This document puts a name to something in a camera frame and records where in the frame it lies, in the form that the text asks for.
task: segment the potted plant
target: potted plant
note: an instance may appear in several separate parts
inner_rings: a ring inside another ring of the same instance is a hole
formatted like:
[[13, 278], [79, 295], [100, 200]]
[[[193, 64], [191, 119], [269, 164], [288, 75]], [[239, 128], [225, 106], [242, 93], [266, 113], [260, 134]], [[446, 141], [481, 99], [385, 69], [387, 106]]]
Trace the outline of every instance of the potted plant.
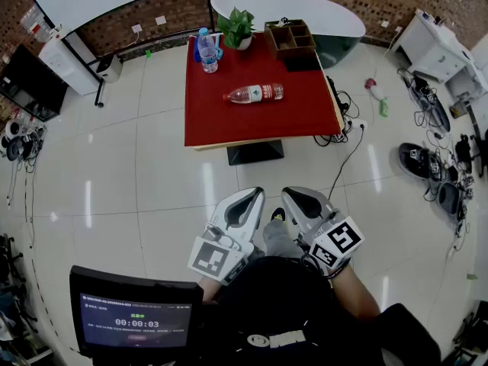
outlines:
[[217, 25], [225, 38], [225, 45], [231, 49], [246, 50], [252, 39], [252, 19], [254, 15], [245, 11], [239, 11], [236, 7], [230, 13], [229, 19], [219, 14]]

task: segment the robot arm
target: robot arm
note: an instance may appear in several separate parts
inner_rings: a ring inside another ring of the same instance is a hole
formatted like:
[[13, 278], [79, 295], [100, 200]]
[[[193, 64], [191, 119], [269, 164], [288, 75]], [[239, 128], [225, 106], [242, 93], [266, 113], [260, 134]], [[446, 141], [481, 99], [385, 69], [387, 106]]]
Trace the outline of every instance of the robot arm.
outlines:
[[188, 267], [228, 285], [247, 265], [254, 251], [265, 193], [248, 188], [223, 199], [215, 208], [203, 236], [196, 238]]
[[302, 240], [310, 246], [309, 254], [327, 271], [336, 270], [364, 241], [354, 220], [344, 217], [318, 191], [286, 187], [281, 199], [293, 224], [300, 228]]

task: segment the red tablecloth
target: red tablecloth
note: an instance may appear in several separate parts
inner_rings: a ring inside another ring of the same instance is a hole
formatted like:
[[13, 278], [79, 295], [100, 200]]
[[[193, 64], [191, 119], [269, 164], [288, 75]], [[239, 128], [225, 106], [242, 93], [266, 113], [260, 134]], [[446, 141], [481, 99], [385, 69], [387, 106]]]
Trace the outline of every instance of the red tablecloth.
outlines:
[[[262, 33], [244, 51], [223, 44], [215, 73], [204, 72], [188, 44], [185, 145], [201, 146], [243, 140], [340, 133], [332, 94], [322, 71], [288, 72], [268, 52]], [[251, 104], [225, 102], [223, 95], [238, 87], [280, 83], [284, 98]]]

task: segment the person's arm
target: person's arm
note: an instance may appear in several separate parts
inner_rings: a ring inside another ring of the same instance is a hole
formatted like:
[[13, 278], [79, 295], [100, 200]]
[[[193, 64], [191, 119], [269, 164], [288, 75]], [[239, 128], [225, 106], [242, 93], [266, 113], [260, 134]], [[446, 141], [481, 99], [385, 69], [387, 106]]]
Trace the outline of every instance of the person's arm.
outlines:
[[376, 300], [350, 265], [332, 279], [332, 286], [342, 307], [359, 320], [371, 320], [380, 314]]
[[198, 282], [198, 285], [202, 289], [204, 289], [203, 302], [212, 301], [214, 299], [215, 295], [217, 294], [217, 292], [222, 287], [222, 284], [220, 282], [217, 282], [214, 279], [209, 278], [209, 277], [202, 277], [202, 279], [200, 279], [200, 282]]

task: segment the gray pants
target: gray pants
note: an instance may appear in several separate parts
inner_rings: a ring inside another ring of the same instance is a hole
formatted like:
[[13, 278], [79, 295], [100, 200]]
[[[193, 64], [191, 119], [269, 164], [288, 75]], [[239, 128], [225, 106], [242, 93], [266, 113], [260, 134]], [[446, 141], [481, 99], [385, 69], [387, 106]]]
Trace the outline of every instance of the gray pants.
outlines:
[[303, 250], [297, 246], [288, 234], [283, 221], [274, 218], [265, 226], [262, 233], [266, 244], [266, 256], [280, 256], [282, 258], [301, 258]]

